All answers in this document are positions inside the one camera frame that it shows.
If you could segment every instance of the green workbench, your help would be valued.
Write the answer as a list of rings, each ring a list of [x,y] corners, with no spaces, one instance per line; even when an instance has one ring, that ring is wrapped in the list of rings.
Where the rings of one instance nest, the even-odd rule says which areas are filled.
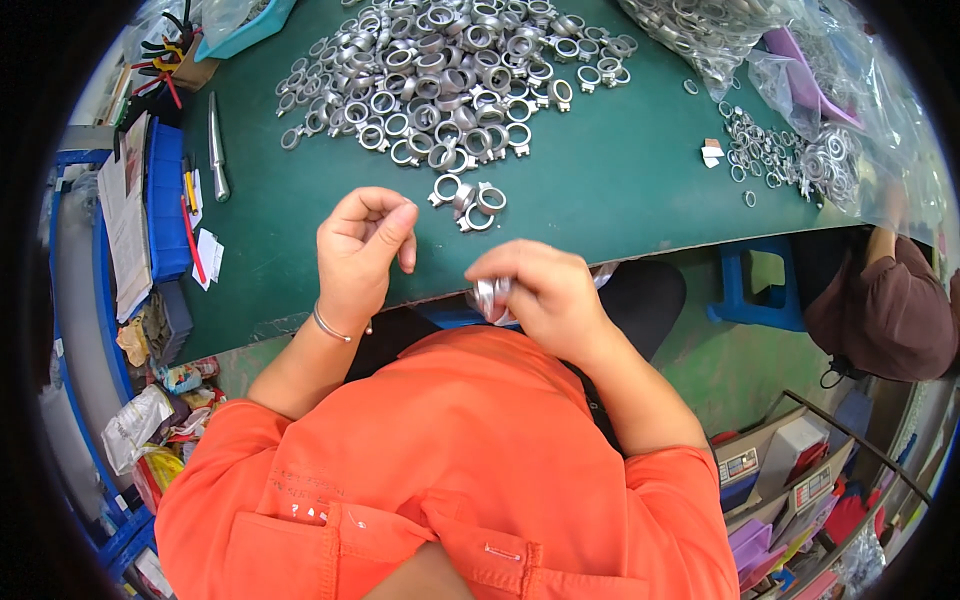
[[[461,233],[452,208],[434,209],[426,197],[439,175],[425,164],[396,166],[389,155],[364,150],[352,136],[304,137],[280,148],[282,133],[302,123],[305,107],[275,115],[276,83],[318,38],[331,35],[348,11],[328,0],[300,0],[284,29],[220,64],[184,114],[184,150],[201,165],[201,226],[224,245],[219,282],[208,292],[184,278],[194,328],[179,360],[186,361],[295,331],[319,293],[315,232],[351,189],[380,185],[420,205],[416,272],[394,267],[387,306],[463,290],[464,269],[484,251],[518,237],[541,240],[582,255],[589,263],[643,256],[733,239],[853,223],[835,209],[817,210],[796,187],[767,188],[763,179],[736,183],[725,159],[708,169],[705,137],[726,146],[723,117],[686,63],[647,37],[613,0],[557,0],[589,25],[630,34],[639,49],[624,65],[633,80],[616,89],[580,92],[581,63],[556,64],[557,77],[575,88],[572,109],[541,110],[527,123],[531,154],[481,165],[462,179],[489,181],[508,196],[507,208],[487,231]],[[744,65],[740,90],[728,100],[764,127],[788,129],[753,90]],[[213,202],[206,165],[206,97],[216,90],[232,196]],[[742,200],[756,192],[756,207]]]

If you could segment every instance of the brown shirt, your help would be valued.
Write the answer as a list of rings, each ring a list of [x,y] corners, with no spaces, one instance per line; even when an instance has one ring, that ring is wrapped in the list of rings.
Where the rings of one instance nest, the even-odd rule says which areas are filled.
[[[920,250],[897,239],[884,256],[855,272],[850,256],[804,311],[810,338],[827,354],[887,379],[926,381],[947,371],[957,353],[957,322],[947,293]]]

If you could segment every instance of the hand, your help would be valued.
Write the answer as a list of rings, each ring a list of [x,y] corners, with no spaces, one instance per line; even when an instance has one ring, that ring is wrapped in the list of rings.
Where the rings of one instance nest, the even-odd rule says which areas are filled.
[[[360,187],[344,197],[317,229],[318,310],[337,333],[359,336],[383,307],[390,264],[414,272],[415,204],[382,187]]]
[[[900,227],[904,225],[907,216],[907,198],[903,183],[892,181],[887,184],[884,192],[884,207],[886,208],[886,217],[893,226],[893,232],[899,233]]]
[[[616,332],[587,262],[540,242],[515,240],[485,253],[464,276],[516,280],[507,306],[523,331],[547,352],[587,370]]]

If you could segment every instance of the silver bangle bracelet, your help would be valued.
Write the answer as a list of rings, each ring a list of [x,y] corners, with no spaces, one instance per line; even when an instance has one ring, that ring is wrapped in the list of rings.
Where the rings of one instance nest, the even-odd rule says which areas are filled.
[[[345,344],[349,344],[350,342],[352,342],[353,338],[351,338],[348,335],[343,335],[342,333],[337,333],[336,331],[330,328],[330,325],[324,322],[324,318],[320,316],[320,310],[318,310],[319,305],[320,305],[320,299],[317,299],[317,301],[313,303],[313,322],[317,324],[317,327],[319,327],[321,331],[326,335],[336,338],[341,342],[344,342]],[[366,333],[367,335],[370,335],[373,333],[373,321],[367,322],[367,328],[364,330],[364,333]]]

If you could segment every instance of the chair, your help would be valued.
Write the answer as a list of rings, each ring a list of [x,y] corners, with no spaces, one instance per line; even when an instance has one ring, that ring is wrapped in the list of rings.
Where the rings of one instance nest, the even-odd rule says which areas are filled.
[[[783,259],[783,285],[770,286],[770,295],[764,304],[751,304],[743,297],[743,273],[740,256],[746,251],[768,252]],[[797,280],[793,273],[793,256],[786,237],[761,237],[720,245],[723,267],[722,302],[707,306],[707,318],[714,323],[729,321],[740,324],[760,324],[788,331],[806,331],[804,316],[797,295]]]

